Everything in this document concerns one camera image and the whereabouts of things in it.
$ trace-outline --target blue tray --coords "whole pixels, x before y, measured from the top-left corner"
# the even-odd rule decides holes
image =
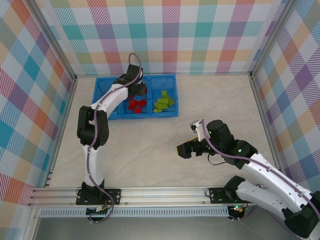
[[[98,101],[111,87],[118,77],[98,77],[95,81],[92,103]],[[178,117],[179,101],[175,74],[147,75],[142,78],[142,82],[148,89],[144,96],[134,96],[134,100],[145,99],[147,104],[141,109],[141,113],[134,113],[128,109],[129,100],[125,100],[111,113],[108,119],[147,119],[147,118],[170,118]],[[162,98],[161,92],[166,90],[169,97],[174,100],[174,104],[162,112],[154,113],[155,103],[158,98]]]

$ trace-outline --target marble-patterned surface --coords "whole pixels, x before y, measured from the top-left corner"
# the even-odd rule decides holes
[[[79,187],[85,157],[77,138],[79,109],[90,105],[95,78],[80,78],[50,187]],[[221,186],[238,175],[257,180],[229,164],[210,165],[207,155],[183,159],[176,146],[193,138],[189,124],[220,119],[237,139],[246,140],[273,164],[256,102],[245,75],[177,75],[179,117],[109,121],[103,148],[106,187]],[[220,156],[211,158],[223,161]]]

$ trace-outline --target red block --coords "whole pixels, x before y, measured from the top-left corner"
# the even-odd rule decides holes
[[[145,105],[147,105],[147,101],[142,99],[141,101],[138,101],[137,104],[140,108],[143,108]]]
[[[136,101],[136,100],[130,100],[129,101],[129,106],[128,106],[128,109],[130,110],[130,111],[134,111],[135,110],[135,108],[136,108],[136,106],[137,106],[137,104],[138,104],[138,102]]]
[[[134,110],[134,113],[135,113],[135,114],[140,114],[140,113],[141,113],[141,108],[138,108],[138,107],[137,107],[137,108]]]

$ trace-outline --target colorful plaid backdrop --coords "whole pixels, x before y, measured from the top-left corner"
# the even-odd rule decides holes
[[[132,51],[146,73],[247,72],[264,23],[281,12],[273,20],[281,0],[37,2],[75,72],[86,75],[123,73]]]
[[[0,0],[0,239],[45,177],[71,80],[22,0]]]
[[[320,1],[300,0],[256,79],[286,174],[320,190]]]
[[[254,66],[258,60],[258,58],[260,57],[260,53],[261,51],[264,49],[269,37],[270,37],[270,34],[272,33],[272,31],[274,30],[275,26],[276,26],[276,23],[279,19],[279,17],[281,16],[281,13],[286,5],[288,0],[281,0],[281,3],[278,7],[278,9],[276,10],[276,13],[269,25],[269,28],[268,30],[266,31],[264,37],[263,37],[263,40],[262,42],[260,43],[260,46],[259,46],[259,49],[256,51],[256,54],[254,55],[254,58],[253,58],[253,61],[251,62],[251,65],[250,65],[250,68],[248,70],[248,72],[252,72],[252,70],[254,69]]]

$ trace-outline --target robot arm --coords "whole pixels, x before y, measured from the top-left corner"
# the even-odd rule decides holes
[[[106,93],[108,94],[109,92],[114,91],[115,89],[121,87],[121,84],[113,84],[110,88],[110,90]],[[102,146],[106,143],[109,137],[109,128],[108,128],[108,118],[110,114],[115,110],[115,108],[125,99],[128,97],[128,88],[123,87],[119,90],[116,90],[112,94],[110,94],[107,98],[105,98],[102,103],[99,103],[101,100],[99,99],[97,102],[93,103],[89,108],[88,107],[82,107],[81,109],[85,109],[87,114],[93,116],[94,109],[97,107],[99,104],[98,112],[97,112],[97,117],[98,119],[103,119],[101,120],[98,125],[101,125],[101,127],[104,129],[104,134],[100,134],[100,131],[98,131],[99,135],[97,140],[100,142],[97,144],[96,147],[93,147],[90,150],[90,156],[89,156],[89,167],[91,171],[91,177],[94,179],[94,181],[100,186],[103,181],[104,181],[104,176],[103,176],[103,171],[102,171],[102,161],[103,161],[103,153],[102,153]],[[88,147],[92,143],[92,140],[88,139],[83,145],[83,150],[84,150],[84,159],[87,161],[87,154],[88,154]],[[89,178],[89,175],[87,171],[85,171],[85,177],[84,177],[84,183],[86,185],[93,187],[94,184]]]
[[[204,139],[205,133],[202,122],[194,121],[190,124],[190,127],[193,132],[197,133],[198,137],[179,145],[177,147],[178,155],[188,159],[192,156],[192,152],[196,156],[200,156],[202,153],[217,154],[210,147],[207,140]],[[267,189],[259,188],[242,177],[234,176],[224,187],[225,195],[230,199],[239,198],[251,202],[274,213],[284,220],[286,226],[291,231],[300,237],[307,238],[319,220],[303,195],[319,211],[320,192],[311,193],[308,189],[289,179],[272,166],[248,142],[235,139],[230,133],[228,126],[221,120],[211,121],[207,124],[206,128],[209,132],[211,145],[219,152],[228,155],[228,157],[223,156],[223,159],[227,163],[255,176],[259,180],[259,183],[267,187]],[[245,157],[252,161],[232,157]],[[289,186],[287,182],[294,185],[300,193]]]
[[[95,205],[103,202],[106,197],[94,185],[95,182],[101,189],[104,188],[104,177],[102,171],[103,153],[102,146],[106,144],[109,138],[108,118],[113,110],[128,96],[144,95],[146,86],[142,83],[143,70],[134,83],[132,82],[138,75],[140,67],[129,64],[127,73],[117,78],[112,84],[109,91],[103,95],[97,102],[90,106],[82,106],[79,110],[77,137],[83,145],[85,162],[87,169],[84,180],[81,185],[79,198],[86,205]],[[94,142],[95,132],[97,131],[96,140],[92,147],[89,146]]]

